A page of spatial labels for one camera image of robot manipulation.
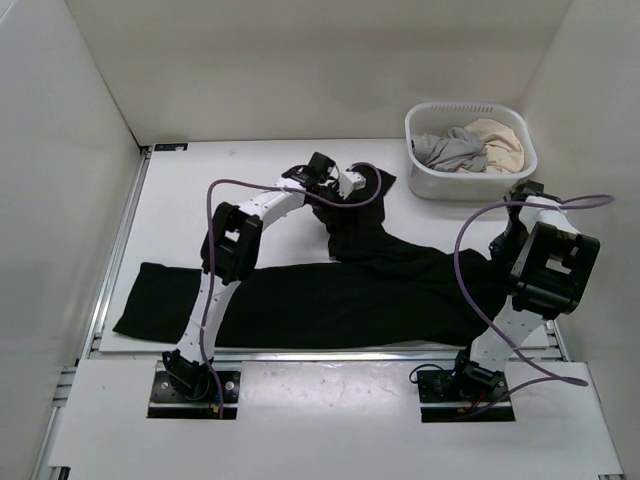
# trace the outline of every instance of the wire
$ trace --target wire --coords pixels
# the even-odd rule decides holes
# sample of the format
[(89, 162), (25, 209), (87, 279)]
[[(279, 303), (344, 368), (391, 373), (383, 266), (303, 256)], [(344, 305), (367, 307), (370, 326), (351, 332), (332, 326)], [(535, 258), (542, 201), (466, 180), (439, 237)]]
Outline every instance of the wire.
[[(204, 307), (204, 312), (202, 313), (202, 321), (200, 322), (200, 335), (199, 335), (199, 343), (200, 343), (200, 354), (202, 355), (202, 361), (205, 363), (205, 365), (207, 366), (207, 369), (209, 370), (209, 372), (211, 372), (211, 374), (213, 375), (213, 378), (216, 382), (216, 386), (218, 388), (218, 392), (222, 392), (222, 382), (220, 382), (220, 377), (218, 376), (218, 372), (216, 372), (215, 368), (213, 368), (213, 364), (211, 363), (211, 361), (209, 360), (209, 358), (207, 357), (207, 352), (204, 349), (204, 329), (207, 325), (207, 317), (209, 315), (209, 308), (211, 308), (211, 301), (213, 299), (213, 286), (214, 286), (214, 281), (215, 281), (215, 272), (214, 272), (214, 266), (215, 266), (215, 245), (214, 245), (214, 239), (213, 239), (213, 208), (211, 205), (211, 199), (212, 199), (212, 194), (213, 194), (213, 189), (215, 187), (217, 187), (218, 185), (223, 185), (223, 184), (227, 184), (227, 185), (238, 185), (240, 187), (247, 187), (247, 188), (255, 188), (257, 190), (263, 190), (263, 191), (267, 191), (267, 192), (289, 192), (289, 193), (301, 193), (307, 197), (313, 198), (314, 200), (317, 200), (321, 203), (324, 203), (325, 205), (329, 206), (329, 207), (335, 207), (335, 208), (360, 208), (360, 207), (364, 207), (368, 204), (370, 204), (371, 202), (373, 202), (378, 195), (380, 194), (380, 191), (382, 190), (382, 176), (380, 175), (380, 170), (378, 170), (375, 166), (371, 165), (370, 163), (365, 163), (365, 162), (361, 162), (361, 163), (355, 163), (353, 165), (354, 167), (357, 166), (365, 166), (368, 168), (371, 168), (373, 170), (373, 172), (376, 175), (376, 189), (373, 192), (373, 194), (371, 195), (370, 198), (368, 198), (367, 200), (364, 200), (362, 202), (358, 202), (358, 203), (336, 203), (336, 202), (332, 202), (330, 200), (326, 200), (324, 198), (322, 198), (319, 195), (316, 195), (314, 193), (311, 192), (307, 192), (306, 190), (302, 189), (302, 188), (292, 188), (292, 187), (276, 187), (273, 185), (258, 185), (255, 183), (249, 183), (249, 182), (242, 182), (240, 180), (232, 180), (229, 178), (221, 178), (218, 180), (215, 180), (211, 183), (211, 185), (209, 185), (209, 188), (207, 189), (207, 240), (209, 242), (209, 265), (210, 265), (210, 278), (211, 281), (209, 282), (209, 291), (207, 292), (207, 301)], [(224, 405), (223, 405), (223, 399), (222, 399), (222, 395), (219, 396), (219, 406), (220, 406), (220, 418), (223, 418), (223, 411), (224, 411)]]
[[(570, 203), (575, 203), (575, 202), (579, 202), (582, 200), (599, 200), (593, 203), (589, 203), (586, 205), (569, 205)], [(581, 197), (575, 197), (575, 198), (570, 198), (568, 200), (565, 200), (564, 202), (562, 202), (562, 209), (563, 210), (588, 210), (591, 208), (598, 208), (598, 207), (603, 207), (605, 205), (609, 205), (611, 202), (613, 202), (615, 200), (615, 197), (613, 195), (605, 195), (605, 194), (601, 194), (601, 195), (584, 195)], [(467, 290), (467, 287), (464, 283), (464, 279), (462, 278), (462, 270), (460, 268), (460, 245), (462, 243), (462, 238), (464, 237), (465, 232), (467, 231), (467, 229), (469, 228), (469, 226), (471, 225), (471, 223), (478, 218), (480, 215), (483, 215), (486, 212), (489, 212), (491, 210), (495, 210), (497, 208), (502, 208), (502, 207), (534, 207), (534, 208), (540, 208), (543, 210), (557, 210), (556, 206), (551, 206), (551, 205), (543, 205), (543, 204), (538, 204), (538, 203), (533, 203), (533, 202), (523, 202), (523, 201), (505, 201), (505, 202), (499, 202), (499, 203), (494, 203), (491, 205), (488, 205), (484, 208), (481, 208), (480, 210), (478, 210), (477, 212), (475, 212), (473, 215), (471, 215), (466, 222), (464, 223), (464, 225), (462, 226), (462, 228), (460, 229), (460, 232), (458, 233), (458, 236), (456, 238), (456, 242), (453, 248), (453, 266), (454, 266), (454, 270), (455, 270), (455, 275), (456, 275), (456, 281), (458, 282), (458, 286), (460, 287), (460, 290), (462, 292), (462, 296), (465, 298), (465, 300), (467, 301), (467, 303), (471, 306), (471, 308), (478, 314), (478, 316), (490, 327), (492, 328), (496, 334), (498, 334), (498, 336), (500, 338), (502, 338), (502, 340), (504, 340), (507, 345), (509, 345), (514, 353), (518, 356), (518, 358), (520, 358), (520, 360), (522, 360), (524, 363), (526, 363), (527, 365), (535, 368), (536, 370), (538, 370), (539, 372), (543, 373), (545, 375), (545, 377), (542, 378), (537, 378), (534, 380), (529, 380), (528, 382), (524, 382), (512, 389), (510, 389), (509, 391), (505, 392), (504, 394), (500, 395), (497, 399), (495, 399), (492, 402), (489, 402), (488, 404), (486, 404), (485, 406), (475, 409), (470, 413), (464, 414), (464, 415), (460, 415), (459, 417), (457, 417), (457, 419), (461, 419), (461, 418), (467, 418), (473, 415), (478, 415), (480, 413), (483, 413), (485, 411), (487, 411), (488, 409), (490, 409), (491, 407), (493, 407), (494, 405), (496, 405), (497, 403), (507, 399), (510, 395), (512, 395), (513, 393), (522, 390), (525, 387), (528, 387), (530, 385), (534, 385), (537, 383), (542, 383), (542, 382), (550, 382), (550, 381), (561, 381), (561, 382), (565, 382), (568, 383), (570, 385), (576, 385), (579, 387), (587, 387), (589, 386), (589, 383), (581, 378), (575, 378), (575, 377), (564, 377), (561, 375), (558, 375), (556, 373), (553, 373), (543, 367), (541, 367), (540, 365), (538, 365), (537, 363), (534, 363), (531, 359), (525, 357), (525, 355), (520, 351), (520, 349), (518, 348), (518, 345), (516, 345), (502, 330), (500, 330), (500, 328), (498, 328), (496, 325), (494, 325), (494, 323), (491, 321), (491, 319), (482, 311), (482, 309), (478, 306), (478, 304), (473, 300), (473, 297), (471, 297), (471, 294), (469, 293), (469, 290)]]
[(418, 365), (416, 368), (411, 370), (411, 372), (409, 373), (409, 381), (414, 385), (416, 385), (418, 383), (418, 376), (416, 375), (416, 381), (414, 382), (413, 380), (411, 380), (411, 375), (416, 373), (421, 368), (426, 368), (426, 367), (437, 368), (440, 371), (444, 371), (444, 368), (442, 368), (440, 365), (436, 365), (435, 363), (423, 363), (422, 365)]

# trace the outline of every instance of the gray cloth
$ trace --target gray cloth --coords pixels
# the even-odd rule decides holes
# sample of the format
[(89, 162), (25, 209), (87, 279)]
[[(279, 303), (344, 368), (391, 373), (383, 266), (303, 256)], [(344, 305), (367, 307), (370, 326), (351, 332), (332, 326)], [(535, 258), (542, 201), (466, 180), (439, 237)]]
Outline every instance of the gray cloth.
[(439, 172), (455, 172), (464, 168), (469, 172), (484, 172), (487, 168), (487, 149), (484, 142), (464, 128), (453, 127), (449, 138), (435, 135), (413, 137), (413, 154), (416, 159)]

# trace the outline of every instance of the black cable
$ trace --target black cable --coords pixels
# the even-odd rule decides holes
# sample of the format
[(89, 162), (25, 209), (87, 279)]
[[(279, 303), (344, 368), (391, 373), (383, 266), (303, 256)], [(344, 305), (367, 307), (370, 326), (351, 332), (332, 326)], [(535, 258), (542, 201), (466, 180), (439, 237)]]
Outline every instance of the black cable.
[(414, 382), (413, 380), (411, 380), (411, 375), (413, 375), (414, 373), (416, 373), (418, 370), (420, 370), (421, 368), (426, 368), (426, 367), (430, 367), (430, 368), (437, 368), (440, 371), (444, 371), (444, 368), (442, 368), (440, 365), (436, 365), (435, 363), (423, 363), (422, 365), (418, 365), (416, 368), (414, 368), (413, 370), (411, 370), (411, 373), (409, 373), (409, 381), (411, 383), (413, 383), (414, 385), (416, 385), (418, 383), (418, 377), (416, 375), (416, 381)]

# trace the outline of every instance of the white panel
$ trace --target white panel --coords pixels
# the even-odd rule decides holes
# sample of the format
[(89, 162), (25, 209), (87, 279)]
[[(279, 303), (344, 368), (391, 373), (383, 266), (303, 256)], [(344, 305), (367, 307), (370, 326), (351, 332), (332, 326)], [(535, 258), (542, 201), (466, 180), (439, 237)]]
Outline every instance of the white panel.
[(17, 0), (5, 12), (0, 478), (18, 479), (75, 361), (139, 155), (64, 2)]
[[(620, 473), (593, 388), (536, 385), (516, 422), (422, 424), (413, 364), (245, 363), (238, 419), (147, 419), (153, 361), (80, 364), (50, 458), (70, 479), (594, 480)], [(589, 380), (584, 364), (549, 364)], [(511, 364), (512, 385), (537, 377)]]
[(618, 199), (572, 222), (602, 250), (582, 305), (561, 323), (589, 361), (629, 478), (640, 478), (640, 2), (576, 0), (531, 85), (524, 112), (555, 194)]
[[(398, 177), (385, 197), (384, 225), (389, 233), (403, 240), (451, 252), (462, 223), (476, 210), (473, 205), (452, 207), (413, 195), (407, 185), (406, 144), (401, 140), (192, 143), (184, 152), (154, 152), (109, 305), (100, 350), (172, 348), (130, 339), (114, 333), (112, 328), (122, 316), (142, 262), (200, 267), (200, 247), (207, 229), (206, 191), (213, 180), (232, 178), (271, 185), (293, 165), (306, 163), (315, 151), (329, 155), (341, 169), (356, 162), (371, 162)], [(222, 186), (214, 192), (214, 204), (242, 202), (255, 193)], [(463, 248), (475, 248), (488, 256), (489, 243), (505, 226), (505, 212), (483, 216), (469, 229)], [(324, 226), (310, 208), (296, 210), (265, 233), (257, 267), (328, 262), (327, 239)], [(544, 329), (536, 331), (526, 345), (549, 346)]]
[(514, 105), (570, 0), (68, 0), (141, 143), (401, 137)]

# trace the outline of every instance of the laundry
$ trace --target laundry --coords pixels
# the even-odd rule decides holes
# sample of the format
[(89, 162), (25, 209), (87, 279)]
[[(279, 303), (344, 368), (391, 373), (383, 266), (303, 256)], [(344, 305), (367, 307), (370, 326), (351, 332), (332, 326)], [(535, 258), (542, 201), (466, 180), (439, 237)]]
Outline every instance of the laundry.
[(453, 127), (448, 138), (413, 137), (413, 153), (425, 166), (449, 173), (517, 173), (524, 168), (524, 148), (515, 132), (500, 122), (479, 119)]
[[(359, 171), (367, 187), (354, 193), (352, 201), (368, 198), (375, 188), (372, 172), (366, 167)], [(452, 255), (384, 230), (383, 195), (395, 177), (382, 172), (382, 178), (380, 195), (366, 207), (314, 208), (330, 234), (329, 254), (339, 263), (253, 271), (229, 303), (217, 346), (343, 349), (415, 340), (468, 345), (486, 329), (460, 293)], [(503, 273), (473, 250), (461, 252), (460, 260), (471, 295), (493, 318), (506, 300)], [(165, 296), (169, 289), (163, 284), (181, 281), (178, 273), (172, 278), (173, 272), (143, 264), (114, 331), (176, 343), (189, 321), (185, 312), (193, 306), (198, 286), (192, 282), (200, 272), (191, 270), (188, 294)], [(150, 274), (158, 276), (151, 281)], [(172, 322), (165, 315), (168, 303), (173, 305)], [(156, 323), (158, 316), (162, 321)]]
[(524, 168), (524, 148), (512, 129), (488, 118), (476, 120), (464, 129), (480, 138), (485, 144), (488, 162), (485, 173), (518, 173), (522, 171)]
[(484, 142), (461, 127), (447, 131), (447, 138), (436, 135), (413, 137), (413, 154), (426, 167), (439, 172), (455, 172), (464, 168), (469, 172), (484, 172), (487, 150)]

